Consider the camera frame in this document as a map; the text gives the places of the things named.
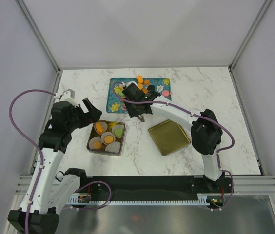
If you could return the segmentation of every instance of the cable clip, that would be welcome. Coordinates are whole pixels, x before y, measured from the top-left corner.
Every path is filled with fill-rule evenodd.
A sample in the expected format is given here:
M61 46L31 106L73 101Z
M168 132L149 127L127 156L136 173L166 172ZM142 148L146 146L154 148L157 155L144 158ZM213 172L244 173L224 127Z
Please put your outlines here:
M59 94L59 93L55 93L55 99L60 99L60 97L61 97L61 94Z

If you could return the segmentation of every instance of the metal floor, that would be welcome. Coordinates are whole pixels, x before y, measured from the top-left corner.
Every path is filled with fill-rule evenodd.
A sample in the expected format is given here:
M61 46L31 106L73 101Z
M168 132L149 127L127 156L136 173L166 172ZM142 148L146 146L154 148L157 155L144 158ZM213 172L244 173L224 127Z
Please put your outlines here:
M56 234L275 234L268 197L233 197L221 212L191 206L65 210Z

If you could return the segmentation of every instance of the paper cup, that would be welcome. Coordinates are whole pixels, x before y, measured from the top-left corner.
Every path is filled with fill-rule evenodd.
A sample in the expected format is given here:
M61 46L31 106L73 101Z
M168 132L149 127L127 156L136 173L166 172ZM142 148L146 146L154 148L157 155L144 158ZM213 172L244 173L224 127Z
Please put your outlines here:
M100 148L99 149L94 148L94 143L97 142L97 141L100 142ZM103 142L101 141L101 139L99 137L94 137L89 141L89 148L91 150L100 150L102 148L102 146L103 146Z
M122 135L121 136L116 136L116 134L115 134L115 130L116 129L122 129ZM117 137L117 138L122 138L122 136L123 136L123 129L124 129L124 125L122 125L122 124L117 124L117 125L115 125L113 128L112 128L112 132L113 132L113 134L114 134L114 136L115 137Z
M100 123L100 124L102 125L102 127L103 127L103 129L104 129L103 133L105 133L106 130L107 130L107 127L108 127L107 123L105 123L105 122L96 122L96 123ZM97 131L97 128L95 127L95 124L96 124L96 123L94 123L94 130L95 130L98 134L102 135L103 133L98 132L98 131Z
M109 136L109 135L111 135L111 136L113 137L113 142L115 142L116 138L115 138L114 134L112 134L111 132L105 132L105 133L103 133L102 136L100 137L100 139L101 139L101 141L103 142L103 144L109 145L109 144L105 143L105 141L104 141L105 137L106 137L106 136Z
M113 152L113 153L118 153L120 151L120 142L113 142L106 146L105 151Z

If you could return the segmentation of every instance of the green food item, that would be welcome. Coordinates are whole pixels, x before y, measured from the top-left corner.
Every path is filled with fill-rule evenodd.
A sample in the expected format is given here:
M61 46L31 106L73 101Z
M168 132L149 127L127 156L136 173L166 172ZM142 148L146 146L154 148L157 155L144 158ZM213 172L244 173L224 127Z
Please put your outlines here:
M122 90L119 90L119 91L118 91L118 94L119 94L120 96L124 96L124 94L122 93Z
M122 134L123 134L123 130L121 128L117 128L115 130L115 135L116 136L120 137L120 136L122 136Z

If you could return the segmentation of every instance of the square metal tray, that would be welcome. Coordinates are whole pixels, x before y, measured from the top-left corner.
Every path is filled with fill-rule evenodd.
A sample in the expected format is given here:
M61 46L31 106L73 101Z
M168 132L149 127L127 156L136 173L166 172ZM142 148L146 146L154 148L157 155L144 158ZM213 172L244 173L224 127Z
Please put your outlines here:
M119 152L118 153L114 153L114 152L109 152L109 151L105 151L106 149L106 145L103 144L102 148L100 150L92 150L90 149L89 147L89 141L94 138L94 137L101 137L100 134L98 134L95 129L94 129L94 124L92 126L92 130L91 130L91 133L90 133L90 137L88 139L88 143L87 143L87 149L88 151L90 151L91 153L94 153L94 154L100 154L100 155L111 155L111 156L120 156L121 155L121 151L122 151L122 146L124 144L124 137L125 137L125 132L126 132L126 126L124 123L122 122L114 122L114 121L106 121L106 120L99 120L99 122L105 122L107 123L107 132L112 132L112 128L115 126L115 125L123 125L123 135L122 135L122 138L116 138L115 141L117 142L120 142L120 149L119 149Z
M191 143L182 126L171 120L166 120L151 127L148 132L163 156Z

